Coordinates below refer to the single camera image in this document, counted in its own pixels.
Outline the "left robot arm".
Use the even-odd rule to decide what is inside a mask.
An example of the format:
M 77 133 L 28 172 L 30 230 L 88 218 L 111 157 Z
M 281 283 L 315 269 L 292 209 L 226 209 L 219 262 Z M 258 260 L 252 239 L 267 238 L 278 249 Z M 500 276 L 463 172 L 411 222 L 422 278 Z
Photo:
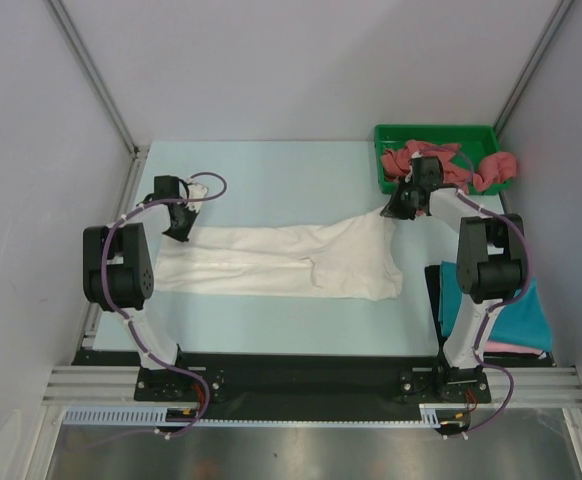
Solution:
M 185 370 L 177 341 L 148 301 L 157 287 L 155 239 L 188 241 L 208 188 L 194 179 L 163 175 L 153 191 L 108 225 L 83 231 L 83 291 L 104 312 L 118 316 L 140 360 L 134 399 L 203 404 L 202 382 Z

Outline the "white t-shirt with robot print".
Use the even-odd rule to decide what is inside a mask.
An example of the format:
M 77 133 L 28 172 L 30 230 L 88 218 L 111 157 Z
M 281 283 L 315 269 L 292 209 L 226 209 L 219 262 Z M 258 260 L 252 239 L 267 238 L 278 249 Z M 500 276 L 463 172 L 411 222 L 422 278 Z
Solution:
M 394 232 L 378 210 L 332 225 L 198 227 L 186 243 L 163 239 L 154 278 L 170 292 L 393 299 L 403 285 Z

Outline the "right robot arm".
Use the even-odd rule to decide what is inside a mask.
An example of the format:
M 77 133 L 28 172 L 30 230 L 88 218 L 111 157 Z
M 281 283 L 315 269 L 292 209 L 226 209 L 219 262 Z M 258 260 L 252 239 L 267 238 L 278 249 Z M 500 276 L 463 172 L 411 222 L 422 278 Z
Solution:
M 427 396 L 443 402 L 469 400 L 466 393 L 488 394 L 484 351 L 507 305 L 521 299 L 530 284 L 523 222 L 516 214 L 497 214 L 444 182 L 441 161 L 415 154 L 407 176 L 381 214 L 414 220 L 419 213 L 443 221 L 458 234 L 456 279 L 462 298 L 451 334 L 440 347 Z

